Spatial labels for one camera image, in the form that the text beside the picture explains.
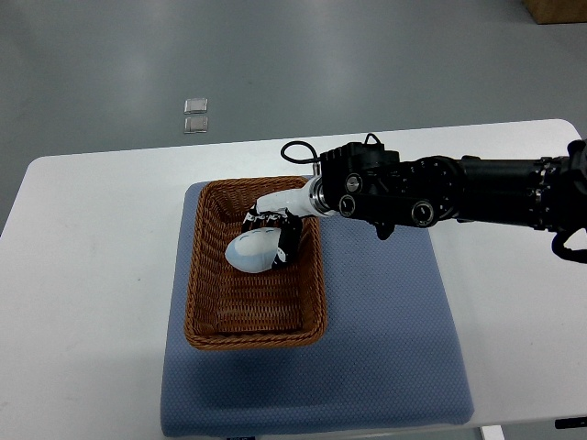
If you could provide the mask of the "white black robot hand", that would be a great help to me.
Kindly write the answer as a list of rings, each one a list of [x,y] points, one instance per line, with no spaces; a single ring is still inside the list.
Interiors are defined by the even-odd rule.
[[[246,213],[241,225],[242,233],[260,227],[276,227],[280,232],[276,255],[271,264],[273,268],[283,268],[295,260],[303,230],[301,219],[281,219],[321,215],[316,201],[318,183],[319,179],[310,179],[302,188],[263,195]]]

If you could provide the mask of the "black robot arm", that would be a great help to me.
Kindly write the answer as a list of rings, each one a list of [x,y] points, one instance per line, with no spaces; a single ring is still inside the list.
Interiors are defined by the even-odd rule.
[[[301,189],[259,198],[241,230],[280,229],[273,268],[293,261],[303,218],[332,215],[369,223],[380,240],[397,226],[427,228],[447,219],[528,226],[554,233],[551,249],[560,259],[585,263],[585,250],[566,243],[586,227],[586,143],[574,140],[567,150],[540,159],[402,161],[370,133],[313,155],[315,176]]]

